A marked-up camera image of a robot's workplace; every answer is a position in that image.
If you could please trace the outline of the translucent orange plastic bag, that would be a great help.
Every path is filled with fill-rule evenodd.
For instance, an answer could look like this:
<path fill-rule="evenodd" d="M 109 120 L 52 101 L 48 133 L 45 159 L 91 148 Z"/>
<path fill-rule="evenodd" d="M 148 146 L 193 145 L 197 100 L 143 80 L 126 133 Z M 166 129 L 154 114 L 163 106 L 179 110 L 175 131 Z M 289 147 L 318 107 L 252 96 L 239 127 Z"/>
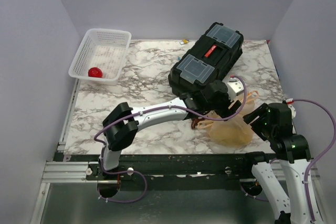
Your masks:
<path fill-rule="evenodd" d="M 234 118 L 228 121 L 212 121 L 201 118 L 198 130 L 206 130 L 209 139 L 219 145 L 241 148 L 248 145 L 253 139 L 253 131 L 244 120 L 243 116 L 255 109 L 255 100 L 259 97 L 257 90 L 248 92 L 243 109 Z"/>

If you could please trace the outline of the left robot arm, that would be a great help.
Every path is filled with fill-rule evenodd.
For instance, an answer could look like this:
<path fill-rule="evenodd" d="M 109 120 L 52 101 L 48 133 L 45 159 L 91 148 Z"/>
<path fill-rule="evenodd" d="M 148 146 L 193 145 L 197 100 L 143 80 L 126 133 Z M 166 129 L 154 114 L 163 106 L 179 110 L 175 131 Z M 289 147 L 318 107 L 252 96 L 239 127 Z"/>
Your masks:
<path fill-rule="evenodd" d="M 104 179 L 116 175 L 121 151 L 132 144 L 139 131 L 169 121 L 201 117 L 210 111 L 223 118 L 229 117 L 240 107 L 241 103 L 234 102 L 234 99 L 243 91 L 239 80 L 232 79 L 227 83 L 216 80 L 204 89 L 182 93 L 161 104 L 137 108 L 126 102 L 118 104 L 102 122 L 106 141 L 98 173 Z"/>

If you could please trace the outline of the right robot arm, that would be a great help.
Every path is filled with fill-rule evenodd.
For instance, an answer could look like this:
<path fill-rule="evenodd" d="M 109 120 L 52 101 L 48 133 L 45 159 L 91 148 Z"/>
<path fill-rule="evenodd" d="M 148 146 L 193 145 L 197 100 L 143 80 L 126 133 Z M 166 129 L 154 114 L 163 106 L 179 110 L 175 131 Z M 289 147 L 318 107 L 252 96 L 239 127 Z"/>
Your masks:
<path fill-rule="evenodd" d="M 255 177 L 274 213 L 275 223 L 323 223 L 310 171 L 311 155 L 306 138 L 293 132 L 292 110 L 285 103 L 262 104 L 243 117 L 252 131 L 270 143 L 284 173 L 284 190 L 264 152 L 245 154 L 242 173 Z"/>

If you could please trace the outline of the red fake fruit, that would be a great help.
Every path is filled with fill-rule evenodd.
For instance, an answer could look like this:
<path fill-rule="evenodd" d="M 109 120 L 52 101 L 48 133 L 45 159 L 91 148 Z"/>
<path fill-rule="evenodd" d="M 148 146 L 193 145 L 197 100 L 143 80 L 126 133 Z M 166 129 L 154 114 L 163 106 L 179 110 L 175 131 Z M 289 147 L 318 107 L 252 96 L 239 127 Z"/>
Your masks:
<path fill-rule="evenodd" d="M 92 67 L 88 70 L 88 76 L 93 78 L 102 78 L 103 72 L 98 67 Z"/>

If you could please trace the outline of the black plastic toolbox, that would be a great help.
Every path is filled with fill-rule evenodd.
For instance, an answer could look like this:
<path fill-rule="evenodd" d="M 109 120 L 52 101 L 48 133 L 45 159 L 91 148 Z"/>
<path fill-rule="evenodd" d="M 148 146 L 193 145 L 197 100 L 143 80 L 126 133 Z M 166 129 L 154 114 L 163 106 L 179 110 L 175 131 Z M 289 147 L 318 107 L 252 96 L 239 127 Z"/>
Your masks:
<path fill-rule="evenodd" d="M 243 35 L 214 22 L 171 68 L 172 93 L 179 96 L 201 90 L 215 80 L 222 81 L 242 55 Z"/>

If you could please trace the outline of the small yellow object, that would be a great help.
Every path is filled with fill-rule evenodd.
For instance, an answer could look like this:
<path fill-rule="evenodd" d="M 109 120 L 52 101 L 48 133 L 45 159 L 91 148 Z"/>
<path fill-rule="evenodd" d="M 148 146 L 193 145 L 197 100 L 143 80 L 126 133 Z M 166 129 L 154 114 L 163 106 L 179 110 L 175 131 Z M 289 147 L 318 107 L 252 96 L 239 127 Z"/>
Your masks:
<path fill-rule="evenodd" d="M 189 40 L 183 39 L 183 40 L 180 41 L 180 44 L 185 45 L 185 44 L 188 44 L 189 42 L 190 42 Z"/>

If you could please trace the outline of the black base bar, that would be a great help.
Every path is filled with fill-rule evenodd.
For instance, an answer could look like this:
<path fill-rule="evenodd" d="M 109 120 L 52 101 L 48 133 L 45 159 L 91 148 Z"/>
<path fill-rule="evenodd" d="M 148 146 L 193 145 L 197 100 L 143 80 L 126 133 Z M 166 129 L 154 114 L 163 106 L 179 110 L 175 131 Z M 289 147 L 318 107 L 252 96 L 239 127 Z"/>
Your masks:
<path fill-rule="evenodd" d="M 245 154 L 121 155 L 112 174 L 102 171 L 97 155 L 64 156 L 53 162 L 88 162 L 87 180 L 105 194 L 147 190 L 238 190 L 259 191 Z"/>

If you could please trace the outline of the white plastic basket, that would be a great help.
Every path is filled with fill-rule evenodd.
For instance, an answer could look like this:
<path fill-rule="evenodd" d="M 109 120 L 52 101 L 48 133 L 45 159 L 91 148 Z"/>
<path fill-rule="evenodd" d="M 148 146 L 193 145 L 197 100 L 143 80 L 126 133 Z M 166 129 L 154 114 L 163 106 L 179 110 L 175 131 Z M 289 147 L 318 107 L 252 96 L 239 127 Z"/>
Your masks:
<path fill-rule="evenodd" d="M 92 28 L 88 30 L 72 60 L 68 74 L 82 81 L 115 85 L 121 75 L 131 41 L 131 33 L 123 30 Z M 88 70 L 98 67 L 102 78 L 88 76 Z"/>

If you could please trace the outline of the aluminium frame rail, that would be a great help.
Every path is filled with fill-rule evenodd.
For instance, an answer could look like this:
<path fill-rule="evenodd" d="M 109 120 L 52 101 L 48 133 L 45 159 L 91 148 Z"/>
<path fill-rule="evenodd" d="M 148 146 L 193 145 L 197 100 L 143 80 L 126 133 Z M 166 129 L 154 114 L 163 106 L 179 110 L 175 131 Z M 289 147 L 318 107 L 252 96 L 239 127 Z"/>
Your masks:
<path fill-rule="evenodd" d="M 87 180 L 88 162 L 47 162 L 42 183 L 96 183 L 97 178 Z"/>

